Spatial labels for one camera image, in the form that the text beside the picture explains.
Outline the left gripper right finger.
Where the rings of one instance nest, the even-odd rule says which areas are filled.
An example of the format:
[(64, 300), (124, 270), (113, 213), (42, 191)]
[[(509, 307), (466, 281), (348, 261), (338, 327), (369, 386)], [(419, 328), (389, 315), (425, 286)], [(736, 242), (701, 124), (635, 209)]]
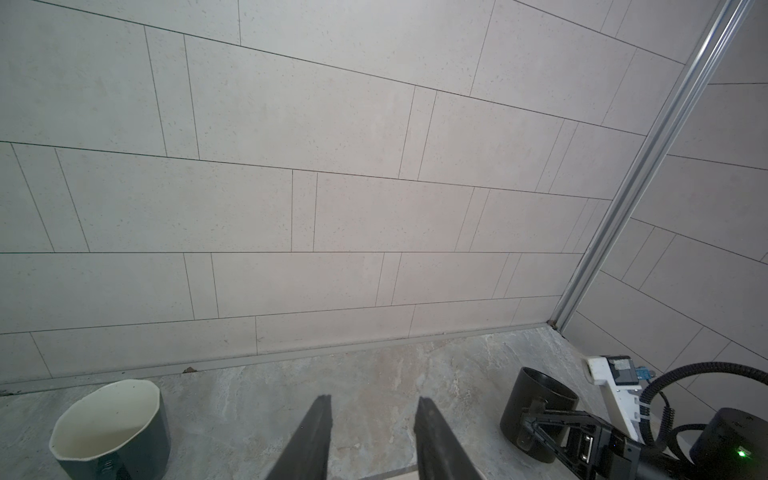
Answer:
[(414, 432), (421, 480), (482, 479), (431, 398), (419, 398)]

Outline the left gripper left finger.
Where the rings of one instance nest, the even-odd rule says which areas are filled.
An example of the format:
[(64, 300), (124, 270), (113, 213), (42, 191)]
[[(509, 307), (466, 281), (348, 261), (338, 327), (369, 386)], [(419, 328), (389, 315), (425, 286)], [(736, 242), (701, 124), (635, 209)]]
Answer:
[(332, 400), (318, 396), (302, 419), (267, 480), (326, 480), (331, 443)]

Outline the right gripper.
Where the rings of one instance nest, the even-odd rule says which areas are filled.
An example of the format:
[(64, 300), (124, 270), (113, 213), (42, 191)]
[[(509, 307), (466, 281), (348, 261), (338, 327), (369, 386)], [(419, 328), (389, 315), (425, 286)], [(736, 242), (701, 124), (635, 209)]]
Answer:
[[(607, 423), (594, 421), (585, 411), (552, 409), (544, 398), (534, 398), (521, 414), (517, 445), (528, 451), (541, 444), (578, 479), (635, 479), (641, 444)], [(549, 430), (567, 430), (567, 440)]]

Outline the black mug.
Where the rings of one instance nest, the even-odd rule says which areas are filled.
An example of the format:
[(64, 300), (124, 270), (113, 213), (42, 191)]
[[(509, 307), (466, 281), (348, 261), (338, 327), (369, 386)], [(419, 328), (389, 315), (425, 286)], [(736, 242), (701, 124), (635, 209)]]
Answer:
[(555, 454), (538, 442), (525, 428), (523, 417), (529, 413), (575, 411), (580, 397), (555, 378), (530, 367), (522, 367), (504, 409), (500, 429), (518, 450), (542, 463), (551, 464)]

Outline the dark green mug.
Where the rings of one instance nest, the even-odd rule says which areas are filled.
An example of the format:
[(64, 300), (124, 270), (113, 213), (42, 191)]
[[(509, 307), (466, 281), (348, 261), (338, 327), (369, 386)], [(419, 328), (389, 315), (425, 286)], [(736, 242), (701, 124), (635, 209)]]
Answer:
[(103, 386), (56, 421), (49, 450), (71, 479), (161, 479), (171, 437), (160, 388), (127, 379)]

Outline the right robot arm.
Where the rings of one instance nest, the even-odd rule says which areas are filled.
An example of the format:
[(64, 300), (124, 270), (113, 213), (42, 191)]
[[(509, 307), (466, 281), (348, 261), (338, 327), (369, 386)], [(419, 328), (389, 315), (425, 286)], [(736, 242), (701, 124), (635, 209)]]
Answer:
[(529, 452), (545, 448), (579, 479), (764, 479), (767, 423), (735, 408), (721, 408), (706, 424), (674, 424), (665, 407), (659, 431), (650, 425), (650, 407), (663, 390), (688, 377), (728, 374), (764, 384), (766, 372), (730, 362), (701, 362), (673, 369), (641, 392), (637, 440), (587, 412), (557, 410), (544, 394), (519, 403), (509, 439)]

